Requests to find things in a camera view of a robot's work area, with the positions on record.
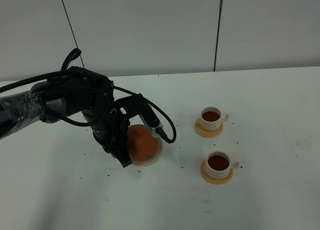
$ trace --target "black cable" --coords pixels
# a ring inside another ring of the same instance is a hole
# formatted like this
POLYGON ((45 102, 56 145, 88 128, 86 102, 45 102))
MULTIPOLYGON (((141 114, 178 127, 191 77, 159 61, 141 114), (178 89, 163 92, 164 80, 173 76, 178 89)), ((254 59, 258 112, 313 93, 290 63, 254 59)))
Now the black cable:
POLYGON ((73 75, 73 74, 74 74, 73 72, 67 70, 67 71, 56 71, 56 72, 38 75, 35 77, 31 77, 28 79, 24 79, 24 80, 3 86, 0 88, 0 93, 8 91, 10 89, 14 89, 14 88, 23 86, 23 85, 26 85, 26 84, 31 84, 31 83, 34 83, 34 82, 37 82, 40 80, 53 78, 53 77, 59 77, 59 76, 73 75))
MULTIPOLYGON (((129 90, 126 90, 126 89, 123 89, 121 87, 117 87, 117 86, 114 86, 113 87, 114 89, 116 90, 119 90, 119 91, 122 91, 124 93, 127 93, 127 94, 130 94, 130 95, 136 95, 136 93, 132 92, 132 91, 129 91, 129 90)), ((166 115, 158 106, 156 106, 155 104, 153 104, 150 100, 144 98, 144 100, 149 104, 151 105, 153 108, 155 108, 161 115, 163 115, 167 121, 169 122, 169 124, 171 125, 171 128, 172 128, 172 131, 173 131, 173 138, 172 139, 169 139, 167 137, 167 135, 165 134, 164 131, 158 131, 158 133, 160 134, 160 136, 169 144, 173 143, 176 138, 177 138, 177 132, 176 132, 176 128, 175 128, 175 125, 174 123, 172 122, 172 120, 169 118, 168 115, 166 115)))
POLYGON ((67 123, 70 123, 72 125, 76 125, 76 126, 80 126, 80 127, 88 127, 88 126, 91 126, 91 125, 94 125, 94 124, 97 124, 102 118, 103 116, 105 115, 106 113, 106 110, 107 110, 107 107, 108 107, 108 100, 107 98, 105 97, 105 95, 97 90, 97 89, 93 89, 93 88, 88 88, 88 87, 80 87, 80 88, 72 88, 72 89, 67 89, 65 91, 65 93, 74 93, 74 92, 91 92, 91 93, 95 93, 97 94, 98 96, 100 96, 103 100, 104 100, 104 107, 103 107, 103 112, 102 114, 95 120, 91 121, 91 122, 88 122, 88 123, 81 123, 81 122, 77 122, 77 121, 74 121, 72 119, 69 119, 57 112, 54 112, 54 111, 47 111, 46 113, 50 114, 50 115, 53 115, 63 121, 66 121, 67 123))

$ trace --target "table surface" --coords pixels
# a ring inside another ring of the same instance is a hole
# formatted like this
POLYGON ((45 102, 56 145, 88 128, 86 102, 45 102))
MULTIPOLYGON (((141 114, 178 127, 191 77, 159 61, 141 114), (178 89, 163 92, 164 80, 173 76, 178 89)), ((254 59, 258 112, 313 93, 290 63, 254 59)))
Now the table surface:
POLYGON ((0 142, 1 229, 320 229, 320 67, 111 79, 167 113, 176 141, 153 165, 123 169, 89 128, 28 126, 0 142), (230 115, 217 138, 194 131, 206 106, 230 115), (242 166, 227 184, 201 177, 213 150, 242 166))

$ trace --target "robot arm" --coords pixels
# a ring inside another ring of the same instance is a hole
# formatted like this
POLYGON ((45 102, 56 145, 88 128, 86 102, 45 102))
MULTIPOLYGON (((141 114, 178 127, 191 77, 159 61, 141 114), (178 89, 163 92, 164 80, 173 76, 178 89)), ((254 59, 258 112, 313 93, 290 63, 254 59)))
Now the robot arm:
POLYGON ((0 138, 4 138, 26 126, 42 120, 54 123, 64 120, 77 126, 90 126, 95 140, 107 153, 112 153, 123 167, 131 164, 128 154, 127 130, 129 119, 139 115, 153 137, 162 137, 173 143, 176 139, 175 126, 170 118, 141 94, 135 94, 114 86, 106 76, 90 70, 71 67, 69 63, 80 55, 74 49, 66 58, 59 72, 37 76, 0 88, 0 92, 24 84, 47 79, 38 83, 30 91, 0 98, 0 138), (114 100, 114 89, 127 92, 132 96, 114 100), (155 115, 155 107, 170 122, 173 139, 167 138, 163 125, 155 115), (87 123, 75 122, 68 118, 82 112, 87 123))

